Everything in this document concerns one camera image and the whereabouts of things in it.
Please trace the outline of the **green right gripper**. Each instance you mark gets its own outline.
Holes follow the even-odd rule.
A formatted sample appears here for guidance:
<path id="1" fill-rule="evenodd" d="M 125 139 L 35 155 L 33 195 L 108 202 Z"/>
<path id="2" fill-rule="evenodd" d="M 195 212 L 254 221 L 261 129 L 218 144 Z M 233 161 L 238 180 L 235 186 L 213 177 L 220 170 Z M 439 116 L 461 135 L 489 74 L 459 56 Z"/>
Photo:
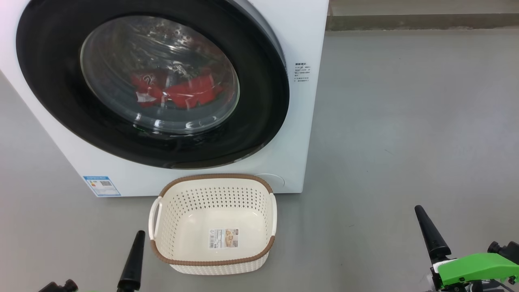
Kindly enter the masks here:
<path id="1" fill-rule="evenodd" d="M 429 284 L 436 292 L 511 292 L 518 282 L 518 264 L 496 253 L 476 253 L 448 259 L 451 249 L 421 205 L 414 211 L 433 264 Z"/>

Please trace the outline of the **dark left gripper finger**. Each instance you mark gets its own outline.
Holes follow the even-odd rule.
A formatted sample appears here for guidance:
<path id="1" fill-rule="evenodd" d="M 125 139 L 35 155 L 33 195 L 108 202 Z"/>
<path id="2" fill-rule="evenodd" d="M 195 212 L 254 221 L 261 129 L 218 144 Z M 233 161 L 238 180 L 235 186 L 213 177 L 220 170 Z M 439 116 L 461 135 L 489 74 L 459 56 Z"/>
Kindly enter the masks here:
<path id="1" fill-rule="evenodd" d="M 122 275 L 117 285 L 118 292 L 135 292 L 140 290 L 142 264 L 144 257 L 145 231 L 140 230 L 135 236 Z"/>

